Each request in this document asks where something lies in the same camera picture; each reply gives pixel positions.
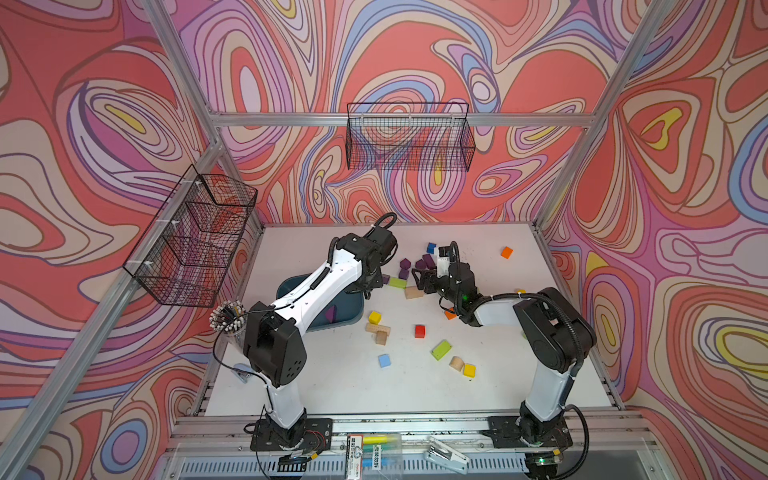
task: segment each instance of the colorful patterned wall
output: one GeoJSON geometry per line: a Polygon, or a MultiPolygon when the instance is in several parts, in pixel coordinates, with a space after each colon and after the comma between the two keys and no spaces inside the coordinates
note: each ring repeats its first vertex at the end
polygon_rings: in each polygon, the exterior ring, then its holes
{"type": "MultiPolygon", "coordinates": [[[[335,112],[350,101],[468,101],[591,112],[643,0],[196,0],[172,8],[211,107],[335,112]]],[[[223,130],[266,223],[532,220],[577,129],[479,127],[467,173],[350,172],[345,128],[223,130]]]]}
{"type": "MultiPolygon", "coordinates": [[[[206,147],[141,2],[81,4],[0,2],[0,441],[206,147]]],[[[136,295],[25,478],[146,478],[200,384],[207,316],[136,295]]]]}
{"type": "Polygon", "coordinates": [[[546,236],[681,478],[768,478],[768,4],[678,2],[546,236]]]}
{"type": "Polygon", "coordinates": [[[345,128],[231,127],[225,141],[261,192],[264,223],[369,223],[388,211],[410,222],[533,220],[581,130],[487,130],[469,172],[350,171],[345,128]]]}

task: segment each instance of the label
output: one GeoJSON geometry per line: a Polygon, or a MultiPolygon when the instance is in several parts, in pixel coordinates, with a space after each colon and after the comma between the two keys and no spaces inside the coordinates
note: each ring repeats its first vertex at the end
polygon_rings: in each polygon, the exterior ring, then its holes
{"type": "Polygon", "coordinates": [[[371,470],[382,469],[382,446],[373,446],[373,460],[371,461],[371,470]]]}
{"type": "Polygon", "coordinates": [[[362,435],[346,436],[346,480],[362,478],[362,435]]]}

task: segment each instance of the yellow marker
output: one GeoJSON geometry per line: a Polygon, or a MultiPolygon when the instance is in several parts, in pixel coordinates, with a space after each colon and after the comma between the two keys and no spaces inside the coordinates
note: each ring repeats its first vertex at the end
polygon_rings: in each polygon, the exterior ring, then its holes
{"type": "Polygon", "coordinates": [[[375,445],[378,443],[389,443],[389,437],[387,435],[371,435],[362,438],[363,445],[375,445]]]}

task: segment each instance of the natural wood block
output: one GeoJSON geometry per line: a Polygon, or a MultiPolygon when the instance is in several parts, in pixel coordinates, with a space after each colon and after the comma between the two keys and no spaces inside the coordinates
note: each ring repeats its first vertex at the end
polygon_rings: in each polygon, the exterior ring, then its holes
{"type": "Polygon", "coordinates": [[[406,287],[406,299],[412,300],[424,296],[424,290],[419,290],[417,286],[406,287]]]}
{"type": "Polygon", "coordinates": [[[388,326],[384,325],[376,325],[375,323],[367,323],[366,324],[366,332],[376,333],[376,332],[384,332],[387,335],[389,335],[389,331],[391,329],[388,326]]]}
{"type": "Polygon", "coordinates": [[[461,372],[464,368],[464,360],[458,358],[457,356],[453,357],[451,359],[451,367],[461,372]]]}
{"type": "Polygon", "coordinates": [[[376,345],[386,345],[386,332],[376,332],[376,345]]]}

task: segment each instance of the vent grille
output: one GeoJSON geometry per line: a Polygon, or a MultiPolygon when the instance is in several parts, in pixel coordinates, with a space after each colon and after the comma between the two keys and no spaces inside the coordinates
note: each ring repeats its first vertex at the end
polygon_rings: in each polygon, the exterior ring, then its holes
{"type": "MultiPolygon", "coordinates": [[[[521,473],[527,472],[525,453],[494,452],[469,453],[468,473],[521,473]]],[[[418,454],[403,455],[403,473],[410,475],[450,472],[445,468],[427,462],[418,454]]],[[[270,477],[295,476],[295,472],[278,472],[277,460],[262,460],[262,468],[270,477]]],[[[252,474],[261,476],[256,457],[196,457],[187,458],[179,478],[247,478],[252,474]]],[[[343,455],[322,455],[306,466],[304,476],[326,476],[344,474],[343,455]]]]}

